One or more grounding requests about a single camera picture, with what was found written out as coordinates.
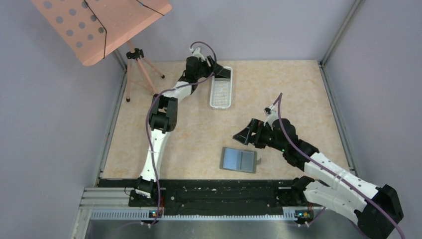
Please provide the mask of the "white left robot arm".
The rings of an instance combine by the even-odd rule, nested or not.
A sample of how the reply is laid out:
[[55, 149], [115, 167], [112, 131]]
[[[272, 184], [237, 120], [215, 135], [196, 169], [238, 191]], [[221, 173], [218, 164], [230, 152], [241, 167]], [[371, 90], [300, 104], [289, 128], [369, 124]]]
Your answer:
[[210, 56], [205, 60], [191, 56], [186, 59], [185, 70], [174, 87], [153, 96], [145, 120], [147, 156], [134, 188], [146, 205], [153, 206], [160, 198], [160, 166], [167, 140], [176, 128], [178, 104], [207, 79], [231, 80], [232, 71], [232, 68], [219, 65]]

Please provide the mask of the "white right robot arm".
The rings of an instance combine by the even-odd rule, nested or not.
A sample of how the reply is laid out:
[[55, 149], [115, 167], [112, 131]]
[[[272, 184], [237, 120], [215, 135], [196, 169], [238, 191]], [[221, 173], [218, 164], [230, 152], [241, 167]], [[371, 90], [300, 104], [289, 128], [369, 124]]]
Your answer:
[[270, 147], [307, 175], [292, 187], [298, 205], [307, 202], [326, 207], [354, 223], [370, 239], [386, 239], [404, 214], [397, 191], [366, 182], [336, 165], [312, 144], [300, 139], [288, 119], [272, 123], [252, 119], [233, 139], [256, 148]]

